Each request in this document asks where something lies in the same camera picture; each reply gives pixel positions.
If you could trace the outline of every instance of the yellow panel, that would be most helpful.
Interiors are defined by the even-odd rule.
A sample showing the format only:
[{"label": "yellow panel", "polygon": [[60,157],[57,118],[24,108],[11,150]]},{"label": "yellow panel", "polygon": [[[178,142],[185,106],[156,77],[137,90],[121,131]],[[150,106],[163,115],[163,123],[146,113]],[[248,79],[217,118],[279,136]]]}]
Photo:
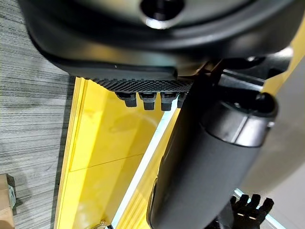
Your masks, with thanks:
[{"label": "yellow panel", "polygon": [[160,98],[154,111],[145,111],[139,98],[127,108],[115,93],[87,84],[71,171],[143,154],[163,115]]},{"label": "yellow panel", "polygon": [[61,229],[86,229],[111,222],[142,155],[70,172],[62,205]]},{"label": "yellow panel", "polygon": [[76,79],[55,228],[111,222],[163,115],[127,108],[113,92]]},{"label": "yellow panel", "polygon": [[164,154],[164,150],[172,133],[179,111],[179,109],[175,111],[170,123],[168,124],[137,189],[119,221],[117,229],[150,229],[146,223],[148,199],[153,187],[153,182],[156,179],[161,158]]},{"label": "yellow panel", "polygon": [[61,181],[59,186],[58,198],[57,198],[57,205],[56,205],[56,214],[55,214],[55,222],[54,228],[59,227],[60,215],[61,215],[61,207],[63,203],[65,188],[67,184],[68,172],[73,152],[73,142],[77,124],[79,120],[79,114],[81,112],[81,101],[82,101],[82,92],[84,90],[85,80],[77,78],[75,80],[74,86],[74,93],[73,93],[73,101],[71,105],[71,113],[70,113],[70,121],[69,121],[69,128],[67,133],[67,140],[65,146],[65,153],[62,162],[62,170],[61,170]]},{"label": "yellow panel", "polygon": [[270,78],[266,81],[264,85],[264,91],[269,92],[271,94],[276,94],[283,83],[290,76],[295,67],[299,64],[302,58],[305,55],[305,20],[296,34],[296,37],[291,43],[292,48],[294,50],[294,57],[290,63],[288,71],[277,75],[275,77]]}]

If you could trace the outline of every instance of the led light strip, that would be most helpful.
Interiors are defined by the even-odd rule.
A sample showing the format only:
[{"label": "led light strip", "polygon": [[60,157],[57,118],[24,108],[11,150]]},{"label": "led light strip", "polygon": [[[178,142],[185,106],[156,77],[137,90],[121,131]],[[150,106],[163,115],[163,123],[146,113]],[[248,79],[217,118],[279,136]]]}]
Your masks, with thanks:
[{"label": "led light strip", "polygon": [[137,168],[137,171],[135,172],[133,178],[132,178],[132,181],[125,193],[125,196],[113,218],[113,221],[112,221],[112,226],[114,229],[116,229],[128,203],[129,203],[129,200],[132,198],[132,195],[134,193],[134,191],[136,190],[175,110],[177,108],[177,99],[175,99],[173,102],[172,102],[172,109],[170,111],[166,111],[164,112],[162,118],[161,118],[161,121],[160,123],[158,124],[157,126],[157,129],[156,131],[154,132],[153,136],[152,136],[152,139],[151,139],[151,142],[149,143],[147,149],[146,149],[146,152],[139,164],[139,167]]}]

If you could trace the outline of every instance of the gray carpet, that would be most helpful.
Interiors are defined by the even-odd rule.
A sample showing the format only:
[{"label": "gray carpet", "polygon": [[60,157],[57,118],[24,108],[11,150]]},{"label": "gray carpet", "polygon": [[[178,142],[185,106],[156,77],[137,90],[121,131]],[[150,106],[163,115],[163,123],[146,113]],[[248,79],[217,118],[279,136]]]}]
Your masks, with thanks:
[{"label": "gray carpet", "polygon": [[52,227],[74,79],[33,47],[16,0],[0,0],[0,174],[17,229]]}]

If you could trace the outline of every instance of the glossy yellow floor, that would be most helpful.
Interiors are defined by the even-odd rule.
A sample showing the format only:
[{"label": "glossy yellow floor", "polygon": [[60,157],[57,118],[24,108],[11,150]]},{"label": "glossy yellow floor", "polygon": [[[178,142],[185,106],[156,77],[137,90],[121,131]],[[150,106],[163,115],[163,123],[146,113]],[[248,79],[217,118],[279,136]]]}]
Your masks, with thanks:
[{"label": "glossy yellow floor", "polygon": [[148,199],[156,179],[159,164],[166,148],[167,142],[175,125],[179,109],[176,110],[169,122],[156,151],[151,158],[140,183],[130,200],[125,213],[123,214],[117,229],[149,229],[146,223],[146,210]]},{"label": "glossy yellow floor", "polygon": [[163,115],[127,108],[103,87],[77,79],[55,227],[85,229],[111,222]]}]

